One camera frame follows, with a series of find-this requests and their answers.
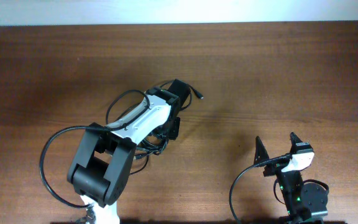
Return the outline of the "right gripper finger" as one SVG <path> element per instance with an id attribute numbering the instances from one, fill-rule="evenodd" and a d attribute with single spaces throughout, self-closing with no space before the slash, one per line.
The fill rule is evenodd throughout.
<path id="1" fill-rule="evenodd" d="M 300 148 L 298 143 L 302 143 L 302 140 L 294 132 L 291 132 L 290 133 L 290 141 L 291 141 L 290 152 L 296 153 Z"/>
<path id="2" fill-rule="evenodd" d="M 269 160 L 269 155 L 259 136 L 255 138 L 254 165 Z"/>

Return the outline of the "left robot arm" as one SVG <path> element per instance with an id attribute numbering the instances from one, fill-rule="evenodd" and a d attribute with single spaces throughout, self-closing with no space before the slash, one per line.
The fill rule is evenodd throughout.
<path id="1" fill-rule="evenodd" d="M 136 159 L 163 152 L 178 137 L 178 114 L 203 95 L 175 79 L 143 92 L 143 100 L 105 126 L 89 125 L 67 174 L 86 216 L 78 223 L 119 223 L 117 200 Z"/>

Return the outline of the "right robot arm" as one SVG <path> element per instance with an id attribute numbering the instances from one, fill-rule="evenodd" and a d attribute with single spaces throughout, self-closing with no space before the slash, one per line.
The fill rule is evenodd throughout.
<path id="1" fill-rule="evenodd" d="M 295 133 L 290 133 L 290 152 L 270 158 L 262 140 L 255 139 L 254 165 L 264 169 L 265 177 L 275 176 L 283 196 L 288 215 L 280 223 L 322 223 L 328 214 L 329 187 L 324 182 L 304 180 L 301 171 L 308 168 L 314 158 L 314 149 Z"/>

